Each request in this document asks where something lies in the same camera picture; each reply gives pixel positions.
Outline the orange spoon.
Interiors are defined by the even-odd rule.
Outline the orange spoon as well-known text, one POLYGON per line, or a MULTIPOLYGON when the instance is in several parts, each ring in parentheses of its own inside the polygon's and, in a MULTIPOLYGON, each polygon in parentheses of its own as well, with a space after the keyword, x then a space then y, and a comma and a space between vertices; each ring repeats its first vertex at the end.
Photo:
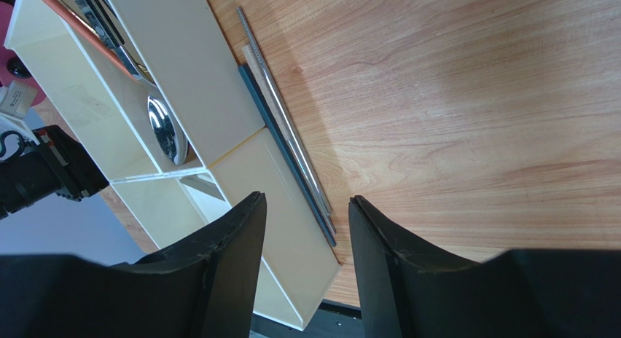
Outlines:
POLYGON ((125 73, 130 79, 133 79, 131 73, 125 68, 116 54, 104 45, 104 43, 99 39, 96 31, 91 28, 69 5, 62 0, 42 1, 119 70, 125 73))

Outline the silver table knife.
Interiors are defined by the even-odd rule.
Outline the silver table knife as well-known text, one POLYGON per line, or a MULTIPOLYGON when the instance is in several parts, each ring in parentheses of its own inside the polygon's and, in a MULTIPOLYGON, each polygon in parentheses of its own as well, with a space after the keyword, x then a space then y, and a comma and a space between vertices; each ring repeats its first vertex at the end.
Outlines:
POLYGON ((214 182, 199 178, 198 176, 185 176, 180 179, 180 182, 213 198, 225 201, 224 196, 214 182))

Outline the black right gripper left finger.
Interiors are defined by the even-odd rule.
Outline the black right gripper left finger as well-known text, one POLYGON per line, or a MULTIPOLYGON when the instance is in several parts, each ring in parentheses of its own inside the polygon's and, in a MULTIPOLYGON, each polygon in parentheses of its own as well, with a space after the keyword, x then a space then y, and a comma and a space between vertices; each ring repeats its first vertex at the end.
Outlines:
POLYGON ((252 192, 133 264, 69 254, 1 258, 3 337, 247 337, 267 219, 252 192))

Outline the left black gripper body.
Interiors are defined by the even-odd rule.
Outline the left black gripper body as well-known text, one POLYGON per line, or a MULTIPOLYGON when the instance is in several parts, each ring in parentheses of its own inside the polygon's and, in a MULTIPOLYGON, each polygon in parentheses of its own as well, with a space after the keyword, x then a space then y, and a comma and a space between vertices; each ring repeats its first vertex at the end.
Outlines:
POLYGON ((29 141, 16 130, 1 134, 1 218, 56 194, 79 202, 109 181, 84 146, 57 125, 33 130, 29 141))

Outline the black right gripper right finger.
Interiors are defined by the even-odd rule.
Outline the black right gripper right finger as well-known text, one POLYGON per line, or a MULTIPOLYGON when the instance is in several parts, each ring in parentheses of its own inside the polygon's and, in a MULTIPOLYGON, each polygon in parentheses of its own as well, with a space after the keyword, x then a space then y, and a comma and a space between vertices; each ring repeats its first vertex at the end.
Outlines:
POLYGON ((366 337, 618 337, 620 252, 512 249, 474 262, 362 196, 348 221, 366 337))

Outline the large silver spoon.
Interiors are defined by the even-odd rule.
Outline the large silver spoon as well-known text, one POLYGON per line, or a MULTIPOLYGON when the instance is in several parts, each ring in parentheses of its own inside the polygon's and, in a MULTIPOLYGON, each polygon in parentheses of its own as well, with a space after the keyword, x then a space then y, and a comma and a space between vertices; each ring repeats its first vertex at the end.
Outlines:
POLYGON ((175 165, 185 163, 189 143, 168 102, 155 81, 128 51, 122 34, 113 23, 100 0, 74 0, 105 47, 120 60, 129 74, 147 90, 147 114, 163 154, 175 165))

